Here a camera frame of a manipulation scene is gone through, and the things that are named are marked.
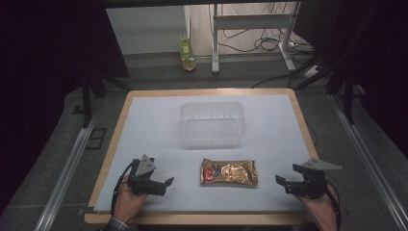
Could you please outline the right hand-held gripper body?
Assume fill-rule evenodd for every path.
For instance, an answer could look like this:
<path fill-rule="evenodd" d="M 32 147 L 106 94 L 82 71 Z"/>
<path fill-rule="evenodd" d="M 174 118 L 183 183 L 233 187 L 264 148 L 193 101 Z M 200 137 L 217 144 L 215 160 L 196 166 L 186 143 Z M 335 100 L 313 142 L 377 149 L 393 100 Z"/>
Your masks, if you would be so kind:
<path fill-rule="evenodd" d="M 293 170 L 302 175 L 302 182 L 287 181 L 287 186 L 297 187 L 298 196 L 305 196 L 312 199 L 320 198 L 327 189 L 325 178 L 326 170 L 342 170 L 341 166 L 330 164 L 320 159 L 312 158 L 309 161 L 298 165 L 293 164 Z"/>

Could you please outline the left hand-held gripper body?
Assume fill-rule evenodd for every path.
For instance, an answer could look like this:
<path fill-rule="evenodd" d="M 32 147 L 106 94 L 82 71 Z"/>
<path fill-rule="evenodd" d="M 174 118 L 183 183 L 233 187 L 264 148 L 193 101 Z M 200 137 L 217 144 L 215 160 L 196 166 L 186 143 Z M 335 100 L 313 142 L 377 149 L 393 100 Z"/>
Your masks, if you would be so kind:
<path fill-rule="evenodd" d="M 154 194 L 157 188 L 167 188 L 164 183 L 153 181 L 150 176 L 153 174 L 156 166 L 154 159 L 143 154 L 141 159 L 134 159 L 129 165 L 130 173 L 127 184 L 133 194 Z"/>

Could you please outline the gold foil snack packet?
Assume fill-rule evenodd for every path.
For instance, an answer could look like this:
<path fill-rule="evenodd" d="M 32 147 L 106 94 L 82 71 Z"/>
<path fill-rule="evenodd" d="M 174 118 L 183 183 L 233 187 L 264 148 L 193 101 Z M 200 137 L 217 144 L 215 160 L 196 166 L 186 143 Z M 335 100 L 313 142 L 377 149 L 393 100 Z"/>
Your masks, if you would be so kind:
<path fill-rule="evenodd" d="M 238 184 L 257 186 L 259 184 L 255 162 L 214 161 L 204 159 L 200 169 L 200 184 Z"/>

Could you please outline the clear plastic container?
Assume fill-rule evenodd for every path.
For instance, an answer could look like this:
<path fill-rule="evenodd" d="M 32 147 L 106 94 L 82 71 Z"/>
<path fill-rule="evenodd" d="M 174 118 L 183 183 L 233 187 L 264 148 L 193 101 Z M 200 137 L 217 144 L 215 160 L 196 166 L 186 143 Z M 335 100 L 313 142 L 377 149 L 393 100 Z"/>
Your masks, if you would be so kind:
<path fill-rule="evenodd" d="M 188 148 L 237 146 L 245 126 L 241 102 L 191 102 L 183 104 L 180 109 L 179 131 Z"/>

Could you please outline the person's left hand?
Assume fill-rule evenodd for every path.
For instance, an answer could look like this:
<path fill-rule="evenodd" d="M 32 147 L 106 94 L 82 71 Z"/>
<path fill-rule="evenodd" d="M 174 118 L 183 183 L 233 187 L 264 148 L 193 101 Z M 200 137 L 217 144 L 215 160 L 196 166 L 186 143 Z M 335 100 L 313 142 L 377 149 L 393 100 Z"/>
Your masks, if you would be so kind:
<path fill-rule="evenodd" d="M 128 176 L 125 175 L 117 192 L 113 217 L 128 223 L 137 216 L 141 210 L 147 194 L 133 194 L 127 184 Z"/>

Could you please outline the person's right hand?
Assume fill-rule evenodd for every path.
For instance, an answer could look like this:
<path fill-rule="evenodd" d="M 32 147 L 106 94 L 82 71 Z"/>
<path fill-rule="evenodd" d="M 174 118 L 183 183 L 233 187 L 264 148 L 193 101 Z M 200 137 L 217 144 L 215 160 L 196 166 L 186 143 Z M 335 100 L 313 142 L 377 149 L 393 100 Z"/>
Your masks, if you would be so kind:
<path fill-rule="evenodd" d="M 338 231 L 335 209 L 330 198 L 324 194 L 319 199 L 298 196 L 319 231 Z"/>

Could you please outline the white table mat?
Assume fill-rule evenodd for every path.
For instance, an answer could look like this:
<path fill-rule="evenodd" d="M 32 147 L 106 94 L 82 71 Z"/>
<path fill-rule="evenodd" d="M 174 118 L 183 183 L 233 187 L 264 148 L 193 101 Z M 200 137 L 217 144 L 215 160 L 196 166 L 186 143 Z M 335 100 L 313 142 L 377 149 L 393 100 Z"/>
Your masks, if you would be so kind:
<path fill-rule="evenodd" d="M 290 98 L 286 94 L 237 97 L 243 106 L 245 130 L 234 148 L 195 149 L 183 144 L 179 130 L 180 109 L 189 96 L 136 97 L 116 141 L 109 174 L 94 207 L 111 208 L 114 188 L 123 170 L 136 158 L 154 158 L 152 178 L 173 181 L 163 196 L 148 196 L 145 212 L 294 212 L 302 204 L 279 186 L 283 176 L 299 181 L 293 165 L 309 160 L 305 142 Z M 258 173 L 256 187 L 202 185 L 200 167 L 205 159 L 252 160 Z"/>

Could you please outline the plaid shirt sleeve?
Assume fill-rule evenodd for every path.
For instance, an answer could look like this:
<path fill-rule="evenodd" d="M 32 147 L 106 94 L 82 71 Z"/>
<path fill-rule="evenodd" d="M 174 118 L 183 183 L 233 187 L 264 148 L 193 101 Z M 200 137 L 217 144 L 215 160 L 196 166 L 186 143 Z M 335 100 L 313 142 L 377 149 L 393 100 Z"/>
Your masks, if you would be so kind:
<path fill-rule="evenodd" d="M 111 217 L 103 231 L 130 231 L 129 226 L 118 218 Z"/>

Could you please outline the black stand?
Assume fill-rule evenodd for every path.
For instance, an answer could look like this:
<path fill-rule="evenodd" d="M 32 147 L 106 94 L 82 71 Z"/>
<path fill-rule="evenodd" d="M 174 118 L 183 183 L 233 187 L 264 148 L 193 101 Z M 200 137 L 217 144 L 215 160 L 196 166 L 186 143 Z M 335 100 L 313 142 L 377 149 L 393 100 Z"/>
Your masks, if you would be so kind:
<path fill-rule="evenodd" d="M 350 69 L 351 60 L 353 52 L 358 46 L 359 40 L 367 29 L 368 23 L 369 21 L 363 18 L 358 24 L 351 28 L 350 32 L 346 33 L 349 36 L 349 40 L 345 40 L 342 43 L 343 50 L 339 53 L 338 59 L 334 63 L 309 79 L 293 86 L 293 90 L 304 89 L 331 73 L 332 76 L 330 77 L 325 89 L 329 94 L 335 94 L 341 87 L 344 87 L 343 113 L 350 124 L 354 123 L 352 117 L 353 76 Z"/>
<path fill-rule="evenodd" d="M 93 78 L 84 75 L 81 79 L 81 90 L 83 99 L 82 114 L 84 115 L 84 121 L 82 125 L 83 128 L 88 128 L 90 125 L 90 121 L 92 119 L 90 93 L 93 92 L 93 94 L 97 98 L 103 98 L 107 95 L 107 90 L 103 84 L 104 81 L 107 81 L 126 92 L 130 92 L 132 90 L 132 88 L 129 85 L 117 80 L 116 78 L 111 77 Z"/>

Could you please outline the yellow drink bottle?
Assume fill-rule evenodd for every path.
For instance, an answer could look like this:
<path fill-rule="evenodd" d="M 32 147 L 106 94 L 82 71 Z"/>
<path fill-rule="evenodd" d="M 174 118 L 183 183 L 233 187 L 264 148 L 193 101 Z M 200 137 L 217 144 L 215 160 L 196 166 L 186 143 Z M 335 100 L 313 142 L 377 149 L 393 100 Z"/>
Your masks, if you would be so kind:
<path fill-rule="evenodd" d="M 179 53 L 183 68 L 186 71 L 193 71 L 196 68 L 195 56 L 193 54 L 191 40 L 187 37 L 185 33 L 180 34 L 180 39 L 178 42 Z"/>

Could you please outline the aluminium rail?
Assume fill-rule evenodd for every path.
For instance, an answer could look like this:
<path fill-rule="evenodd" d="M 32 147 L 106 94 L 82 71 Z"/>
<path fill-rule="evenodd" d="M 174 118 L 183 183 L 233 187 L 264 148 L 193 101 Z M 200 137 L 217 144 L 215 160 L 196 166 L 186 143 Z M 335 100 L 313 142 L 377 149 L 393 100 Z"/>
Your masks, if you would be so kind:
<path fill-rule="evenodd" d="M 378 164 L 374 161 L 369 148 L 365 144 L 356 126 L 352 124 L 344 115 L 344 107 L 342 106 L 341 101 L 333 95 L 329 95 L 328 99 L 334 105 L 335 111 L 342 125 L 344 126 L 355 149 L 360 155 L 362 162 L 370 175 L 370 178 L 384 200 L 386 207 L 390 211 L 399 231 L 408 231 L 408 213 L 403 207 L 395 190 L 380 170 Z"/>
<path fill-rule="evenodd" d="M 68 155 L 64 168 L 58 178 L 58 181 L 51 192 L 47 203 L 38 219 L 34 231 L 50 231 L 56 215 L 63 203 L 67 189 L 71 183 L 74 172 L 80 162 L 80 159 L 89 140 L 90 133 L 100 114 L 100 107 L 97 106 L 94 114 L 91 116 L 89 125 L 80 130 L 80 133 Z"/>

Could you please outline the white metal desk frame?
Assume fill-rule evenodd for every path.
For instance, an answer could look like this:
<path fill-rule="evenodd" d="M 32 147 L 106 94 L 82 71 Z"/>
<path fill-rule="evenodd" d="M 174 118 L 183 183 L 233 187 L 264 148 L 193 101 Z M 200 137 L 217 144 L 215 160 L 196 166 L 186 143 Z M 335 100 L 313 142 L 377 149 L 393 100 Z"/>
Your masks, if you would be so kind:
<path fill-rule="evenodd" d="M 284 29 L 286 33 L 283 40 L 278 42 L 278 48 L 289 72 L 295 71 L 288 45 L 299 6 L 300 2 L 297 1 L 290 13 L 219 15 L 217 4 L 214 4 L 212 72 L 214 74 L 219 73 L 218 31 L 245 29 Z"/>

